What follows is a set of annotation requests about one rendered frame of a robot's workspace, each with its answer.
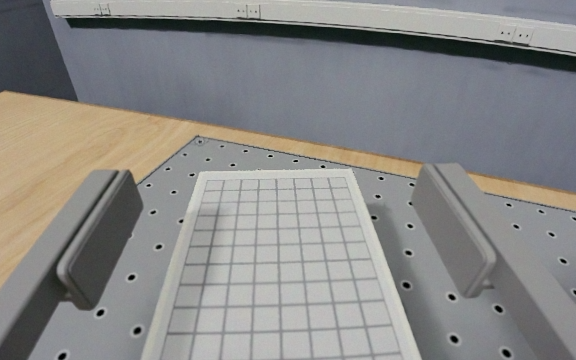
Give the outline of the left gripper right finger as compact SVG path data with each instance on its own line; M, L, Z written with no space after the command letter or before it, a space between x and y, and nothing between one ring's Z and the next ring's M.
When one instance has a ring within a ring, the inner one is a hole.
M576 305L458 163L425 163L411 204L463 298L495 289L538 360L576 360Z

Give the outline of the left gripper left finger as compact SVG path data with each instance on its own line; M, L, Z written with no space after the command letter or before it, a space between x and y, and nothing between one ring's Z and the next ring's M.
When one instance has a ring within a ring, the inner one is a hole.
M28 360L60 302L98 305L143 207L129 169L89 173L0 288L0 360Z

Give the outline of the grey perforated breadboard plate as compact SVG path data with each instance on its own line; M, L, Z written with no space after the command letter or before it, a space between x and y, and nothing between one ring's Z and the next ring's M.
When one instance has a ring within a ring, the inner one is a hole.
M417 177L196 135L139 180L144 209L91 311L60 302L28 360L141 360L198 176L352 169L421 360L538 360L495 289L464 299L411 204ZM576 210L483 191L576 304Z

